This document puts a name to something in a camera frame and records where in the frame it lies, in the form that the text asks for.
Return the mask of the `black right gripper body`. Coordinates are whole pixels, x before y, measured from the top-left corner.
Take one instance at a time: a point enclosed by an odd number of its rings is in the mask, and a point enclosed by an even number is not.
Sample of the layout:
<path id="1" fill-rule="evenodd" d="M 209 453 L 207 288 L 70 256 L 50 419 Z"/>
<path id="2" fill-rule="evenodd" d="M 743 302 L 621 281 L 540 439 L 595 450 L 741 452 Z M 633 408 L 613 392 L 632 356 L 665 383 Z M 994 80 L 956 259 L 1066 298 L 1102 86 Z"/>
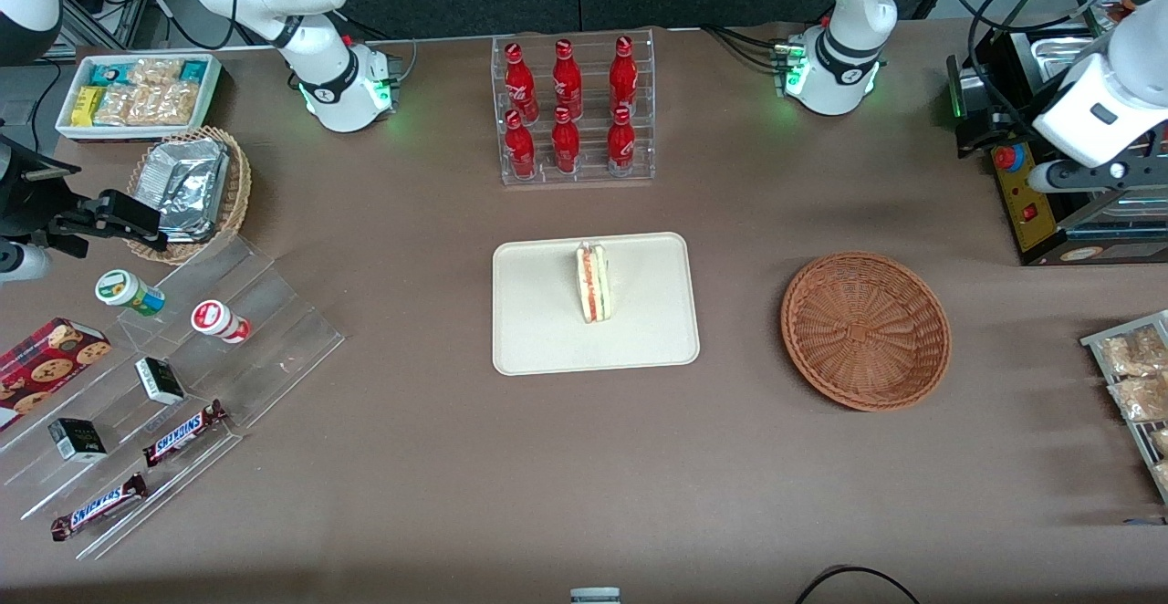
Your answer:
<path id="1" fill-rule="evenodd" d="M 53 161 L 4 137 L 1 234 L 5 238 L 49 232 L 63 214 L 75 211 L 82 196 L 74 193 Z"/>

